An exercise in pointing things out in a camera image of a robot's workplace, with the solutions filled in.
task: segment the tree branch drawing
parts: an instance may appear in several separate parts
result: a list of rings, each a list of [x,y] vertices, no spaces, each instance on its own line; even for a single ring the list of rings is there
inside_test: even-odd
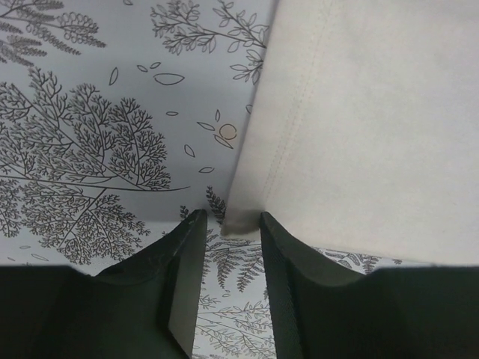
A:
[[[220,301],[209,296],[207,300],[214,304],[198,311],[197,333],[209,337],[215,349],[226,355],[275,358],[267,302],[216,309]]]
[[[233,13],[233,2],[219,0],[219,8],[213,11],[220,18],[218,29],[207,29],[198,23],[199,4],[192,0],[171,0],[167,7],[158,4],[151,8],[155,37],[164,39],[163,45],[172,54],[183,50],[212,53],[220,40],[228,41],[228,52],[245,49],[248,62],[233,64],[230,68],[237,74],[235,80],[251,80],[255,85],[263,69],[263,51],[266,49],[269,26],[257,24],[257,14],[246,16],[246,11]]]
[[[47,52],[40,48],[44,43],[72,55],[81,52],[66,41],[100,48],[106,46],[94,36],[98,25],[89,16],[55,12],[63,7],[64,3],[58,0],[0,0],[0,62],[11,61],[31,67],[33,62],[25,57],[46,56]]]
[[[26,227],[77,264],[133,254],[150,231],[107,192],[180,189],[170,188],[163,135],[134,99],[114,104],[90,84],[64,92],[39,68],[29,77],[32,98],[0,83],[1,232]]]

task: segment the leaf illustration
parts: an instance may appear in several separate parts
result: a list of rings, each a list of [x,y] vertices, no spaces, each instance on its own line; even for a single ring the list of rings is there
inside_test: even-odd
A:
[[[31,67],[33,62],[26,57],[46,56],[45,50],[35,47],[44,43],[73,55],[80,55],[80,51],[65,41],[100,48],[106,46],[95,37],[98,26],[89,16],[56,12],[63,7],[63,2],[58,0],[34,0],[29,3],[18,0],[0,1],[0,61]],[[2,37],[2,31],[15,36]]]
[[[215,215],[218,224],[223,224],[226,213],[226,202],[216,195],[213,187],[209,185],[207,187],[207,201],[210,205],[211,212]]]
[[[221,288],[225,288],[226,279],[229,274],[244,260],[246,252],[241,248],[226,248],[221,251],[215,251],[211,259],[216,263],[218,269],[218,283]]]
[[[105,191],[86,195],[78,187],[30,182],[24,190],[24,225],[42,236],[43,247],[57,248],[72,263],[89,264],[92,257],[120,260],[139,246],[133,233],[149,231],[123,211],[117,195]]]
[[[263,255],[261,246],[248,248],[245,261],[241,265],[241,272],[238,274],[237,286],[240,292],[244,292],[246,286],[260,274],[264,273]]]
[[[200,174],[210,174],[211,172],[213,172],[215,170],[215,168],[213,167],[203,167],[202,169],[200,169],[198,172]]]
[[[19,182],[14,179],[0,179],[0,231],[8,238],[20,231]]]
[[[185,144],[184,150],[185,150],[185,153],[186,153],[188,156],[193,157],[193,158],[196,157],[195,151],[194,151],[194,150],[191,148],[191,146],[189,146],[188,144]]]
[[[201,127],[203,127],[204,129],[206,129],[207,131],[215,131],[215,128],[208,123],[197,122],[197,124],[200,125]]]
[[[185,79],[185,76],[177,75],[175,73],[157,73],[153,76],[156,82],[164,86],[176,85]]]
[[[118,80],[118,68],[115,67],[110,75],[109,85],[112,86]]]
[[[213,136],[214,136],[216,142],[218,142],[218,143],[221,144],[222,146],[225,146],[225,147],[227,147],[227,148],[233,149],[233,146],[231,146],[231,145],[228,143],[228,141],[226,141],[224,138],[222,138],[222,137],[220,137],[220,136],[218,136],[218,135],[213,135]]]
[[[44,261],[44,262],[49,262],[49,260],[48,260],[47,258],[42,257],[42,256],[39,255],[39,254],[32,253],[31,256],[32,256],[33,258],[38,259],[38,260],[42,260],[42,261]]]
[[[228,52],[236,52],[240,47],[240,41],[234,41],[231,43],[231,45],[228,47]]]
[[[233,11],[234,3],[225,3],[219,0],[220,7],[213,8],[213,12],[219,16],[219,27],[208,29],[202,26],[200,19],[199,5],[193,1],[170,0],[168,6],[157,5],[151,8],[151,19],[153,21],[153,33],[155,37],[164,39],[162,44],[172,54],[179,55],[184,51],[200,49],[202,52],[212,53],[216,49],[218,41],[228,41],[227,52],[233,53],[240,48],[247,48],[248,51],[266,48],[267,25],[257,24],[257,14],[246,15],[246,11]],[[244,68],[234,79],[251,80],[257,83],[260,72],[263,68],[263,59],[248,54]]]
[[[349,264],[347,260],[338,260],[338,263],[348,269],[353,269],[353,267]]]
[[[91,84],[65,92],[51,72],[28,75],[32,96],[0,83],[3,235],[26,227],[77,264],[133,254],[149,231],[107,191],[170,190],[153,118],[134,99],[113,103]]]
[[[377,263],[379,262],[379,258],[375,256],[367,256],[364,254],[360,254],[359,258],[361,260],[364,273],[366,274],[371,274],[376,268]]]

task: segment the cloth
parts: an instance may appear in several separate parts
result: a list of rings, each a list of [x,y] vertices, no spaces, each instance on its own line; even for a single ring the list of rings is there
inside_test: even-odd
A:
[[[280,2],[224,232],[478,264],[479,2]]]

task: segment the fabric fold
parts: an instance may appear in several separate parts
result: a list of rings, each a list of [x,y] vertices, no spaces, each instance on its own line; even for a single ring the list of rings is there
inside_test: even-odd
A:
[[[479,263],[479,3],[280,2],[224,232]]]

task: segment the printed leaf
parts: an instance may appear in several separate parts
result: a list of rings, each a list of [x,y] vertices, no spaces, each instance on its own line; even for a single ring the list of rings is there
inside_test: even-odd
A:
[[[176,85],[185,79],[184,76],[177,75],[174,73],[158,73],[153,78],[156,82],[164,86]]]
[[[226,141],[223,137],[220,137],[220,136],[218,136],[218,135],[213,135],[213,136],[214,136],[216,142],[218,142],[218,143],[221,144],[222,146],[225,146],[225,147],[227,147],[227,148],[233,149],[233,146],[231,146],[231,145],[228,143],[228,141]]]
[[[39,254],[32,253],[31,256],[32,256],[33,258],[38,259],[38,260],[42,260],[42,261],[44,261],[44,262],[49,262],[49,260],[48,260],[47,258],[42,257],[42,256],[39,255]]]
[[[226,202],[215,194],[211,185],[207,187],[207,201],[218,224],[223,224],[226,213]]]
[[[229,53],[232,53],[232,52],[235,52],[236,50],[238,50],[240,47],[240,41],[234,41],[231,43],[231,45],[229,45],[228,47],[228,52]]]
[[[213,167],[203,167],[202,169],[200,169],[198,172],[200,174],[210,174],[211,172],[213,172],[215,170],[215,168]]]
[[[197,124],[200,125],[201,127],[203,127],[204,129],[206,129],[207,131],[215,131],[215,128],[208,123],[197,122]]]
[[[112,73],[110,74],[109,85],[112,86],[117,80],[118,80],[118,68],[115,67]]]
[[[15,179],[0,179],[0,231],[8,238],[19,234],[19,182]]]
[[[261,246],[248,249],[245,261],[241,265],[241,272],[238,274],[237,286],[240,292],[244,292],[246,286],[260,274],[264,273],[263,255]]]
[[[184,150],[188,156],[196,157],[195,151],[188,144],[185,144]]]

